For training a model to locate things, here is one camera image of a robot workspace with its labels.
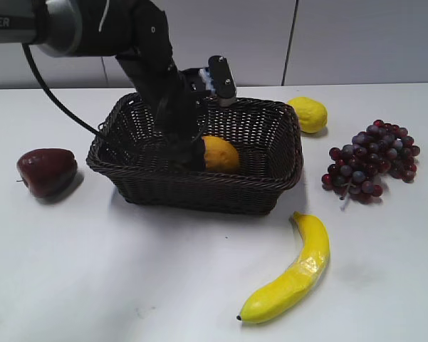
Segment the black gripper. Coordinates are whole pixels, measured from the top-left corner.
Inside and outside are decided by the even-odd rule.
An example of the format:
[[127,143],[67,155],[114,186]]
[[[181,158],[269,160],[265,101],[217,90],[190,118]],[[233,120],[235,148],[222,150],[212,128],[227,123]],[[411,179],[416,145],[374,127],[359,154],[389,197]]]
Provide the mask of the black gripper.
[[205,143],[197,123],[196,97],[171,53],[115,56],[141,99],[150,106],[155,128],[167,139],[167,159],[179,169],[205,171]]

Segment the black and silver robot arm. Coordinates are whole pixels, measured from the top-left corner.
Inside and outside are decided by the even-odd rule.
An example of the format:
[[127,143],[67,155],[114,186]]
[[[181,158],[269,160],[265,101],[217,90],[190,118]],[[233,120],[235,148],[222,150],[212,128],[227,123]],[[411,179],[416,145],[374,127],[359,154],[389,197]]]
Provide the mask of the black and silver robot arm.
[[105,135],[55,97],[30,47],[54,57],[114,56],[165,137],[161,156],[177,168],[206,169],[206,147],[197,125],[201,101],[175,65],[166,14],[152,1],[0,1],[0,43],[21,44],[41,89],[99,138]]

